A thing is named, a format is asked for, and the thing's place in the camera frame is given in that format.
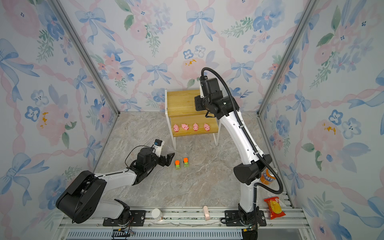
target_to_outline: pink pig toy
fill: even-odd
[[[197,123],[193,124],[193,130],[197,131],[198,129],[199,129],[199,126],[197,125]]]
[[[181,124],[181,127],[184,128],[184,130],[188,130],[188,129],[189,129],[188,125],[187,125],[187,124],[184,124],[184,123]]]
[[[208,124],[204,123],[204,129],[206,131],[209,131],[211,128],[210,128],[210,126]]]
[[[175,131],[175,132],[178,132],[179,131],[179,126],[178,125],[173,125],[173,130]]]

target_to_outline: soda can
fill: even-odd
[[[268,185],[268,184],[270,184],[271,182],[273,182],[275,179],[276,179],[275,176],[274,176],[272,173],[270,173],[270,172],[268,171],[268,168],[267,168],[267,169],[264,171],[263,175],[261,176],[260,181],[261,181],[263,184]]]

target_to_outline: wallpaper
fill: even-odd
[[[384,239],[383,12],[321,0],[262,115],[317,240]]]
[[[52,239],[116,116],[46,1],[0,1],[0,239]]]
[[[61,3],[120,110],[164,111],[165,88],[198,89],[208,66],[255,111],[307,0]]]

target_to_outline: orange and green toy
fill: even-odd
[[[180,169],[180,161],[179,160],[175,161],[175,168]]]
[[[189,166],[188,158],[185,157],[185,158],[184,158],[184,167],[188,167],[188,166]]]

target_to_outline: wooden shelf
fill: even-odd
[[[173,118],[205,115],[206,111],[196,111],[195,109],[195,97],[198,95],[200,95],[200,90],[167,92],[168,116]]]
[[[188,124],[189,130],[184,130],[181,127],[181,124]],[[197,131],[193,130],[193,124],[197,123],[199,129]],[[204,124],[208,124],[210,126],[210,130],[206,131],[204,129]],[[173,125],[177,124],[179,126],[179,131],[175,132],[173,130]],[[194,115],[194,116],[179,116],[171,118],[171,128],[172,134],[174,137],[182,137],[182,136],[190,136],[196,134],[207,134],[207,133],[217,133],[218,125],[216,118],[206,118],[205,115]]]

